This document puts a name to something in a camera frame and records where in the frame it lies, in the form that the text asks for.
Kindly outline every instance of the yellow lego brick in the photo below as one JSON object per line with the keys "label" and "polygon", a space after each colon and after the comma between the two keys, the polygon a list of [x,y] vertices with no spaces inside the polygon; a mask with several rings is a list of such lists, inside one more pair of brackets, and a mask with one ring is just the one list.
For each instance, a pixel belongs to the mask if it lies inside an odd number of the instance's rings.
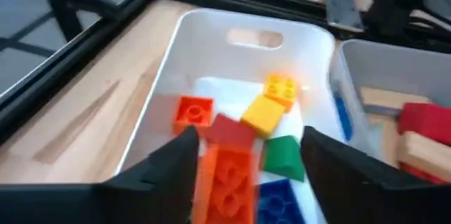
{"label": "yellow lego brick", "polygon": [[293,79],[271,74],[266,78],[264,95],[277,101],[285,107],[285,112],[290,111],[296,100],[297,85]]}
{"label": "yellow lego brick", "polygon": [[253,127],[263,138],[271,135],[282,118],[285,107],[260,94],[241,116],[241,121]]}

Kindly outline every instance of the gray floor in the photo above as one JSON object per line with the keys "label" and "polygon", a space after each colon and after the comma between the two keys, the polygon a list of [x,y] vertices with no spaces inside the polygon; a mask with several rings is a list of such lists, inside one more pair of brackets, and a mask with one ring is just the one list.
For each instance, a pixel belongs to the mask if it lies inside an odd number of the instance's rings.
{"label": "gray floor", "polygon": [[[0,37],[12,37],[49,11],[46,0],[0,0]],[[84,27],[98,19],[92,13],[80,13],[80,17]],[[19,41],[51,50],[58,50],[66,43],[53,18]],[[0,51],[0,94],[44,60],[43,56],[15,49]]]}

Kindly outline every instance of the orange lego brick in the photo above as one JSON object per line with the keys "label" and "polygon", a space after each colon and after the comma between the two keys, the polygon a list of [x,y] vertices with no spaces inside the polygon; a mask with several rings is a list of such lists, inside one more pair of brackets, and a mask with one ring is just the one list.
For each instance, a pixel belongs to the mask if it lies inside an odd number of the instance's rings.
{"label": "orange lego brick", "polygon": [[285,112],[290,111],[296,100],[297,85],[293,79],[280,75],[270,74],[266,78],[264,95],[277,101],[285,107]]}
{"label": "orange lego brick", "polygon": [[263,138],[268,138],[277,127],[284,110],[283,105],[261,94],[247,108],[240,120],[257,130]]}
{"label": "orange lego brick", "polygon": [[213,99],[182,96],[173,121],[173,132],[178,135],[188,125],[194,125],[199,136],[204,137],[206,129],[211,124],[212,112]]}
{"label": "orange lego brick", "polygon": [[254,222],[252,154],[244,149],[209,147],[202,159],[193,224]]}

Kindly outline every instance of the blue lego brick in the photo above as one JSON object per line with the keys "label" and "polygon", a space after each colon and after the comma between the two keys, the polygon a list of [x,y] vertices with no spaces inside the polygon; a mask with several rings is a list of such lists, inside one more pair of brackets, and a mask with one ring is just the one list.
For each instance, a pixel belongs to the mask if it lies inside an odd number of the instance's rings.
{"label": "blue lego brick", "polygon": [[305,224],[290,180],[260,185],[258,224]]}
{"label": "blue lego brick", "polygon": [[340,117],[341,128],[343,129],[345,139],[350,140],[352,137],[352,125],[345,102],[337,92],[333,94],[333,99],[335,100],[335,105],[337,106],[338,116]]}

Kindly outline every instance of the lego brick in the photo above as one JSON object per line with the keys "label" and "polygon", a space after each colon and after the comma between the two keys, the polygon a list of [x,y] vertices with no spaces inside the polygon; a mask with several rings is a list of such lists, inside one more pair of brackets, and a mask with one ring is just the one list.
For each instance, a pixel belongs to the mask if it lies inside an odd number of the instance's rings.
{"label": "lego brick", "polygon": [[427,97],[371,87],[360,87],[360,94],[364,105],[380,106],[398,110],[401,110],[405,103],[429,104],[431,102]]}
{"label": "lego brick", "polygon": [[182,96],[173,121],[173,133],[180,134],[188,125],[194,125],[200,137],[205,137],[206,129],[211,124],[213,99]]}
{"label": "lego brick", "polygon": [[193,223],[253,223],[256,174],[250,151],[215,145],[205,156],[197,184],[201,192],[194,198]]}
{"label": "lego brick", "polygon": [[451,108],[434,104],[404,105],[398,121],[398,133],[416,132],[437,142],[451,145]]}
{"label": "lego brick", "polygon": [[415,132],[405,132],[398,160],[446,182],[451,182],[451,148]]}
{"label": "lego brick", "polygon": [[285,107],[263,95],[259,95],[242,115],[240,121],[253,127],[267,138],[277,127]]}
{"label": "lego brick", "polygon": [[397,161],[397,146],[400,135],[397,133],[397,123],[389,116],[368,115],[370,123],[378,123],[382,127],[381,151],[383,160],[388,165],[399,168]]}
{"label": "lego brick", "polygon": [[447,184],[447,182],[441,180],[440,178],[437,178],[434,175],[423,172],[423,171],[419,170],[418,168],[414,168],[406,163],[400,163],[400,170],[403,170],[404,172],[407,172],[417,178],[421,178],[423,180],[428,180],[430,183],[433,183],[434,185]]}
{"label": "lego brick", "polygon": [[304,181],[299,144],[293,136],[266,140],[264,170],[276,175]]}
{"label": "lego brick", "polygon": [[285,112],[290,111],[296,100],[296,82],[288,77],[270,74],[266,77],[264,96],[277,101],[285,107]]}
{"label": "lego brick", "polygon": [[410,175],[413,175],[416,178],[428,180],[428,174],[419,170],[418,168],[412,167],[411,165],[402,162],[399,163],[399,167],[400,170],[409,173]]}
{"label": "lego brick", "polygon": [[219,113],[206,131],[205,137],[208,144],[231,145],[250,149],[256,136],[254,128]]}
{"label": "lego brick", "polygon": [[288,179],[260,185],[258,224],[303,224],[299,205]]}

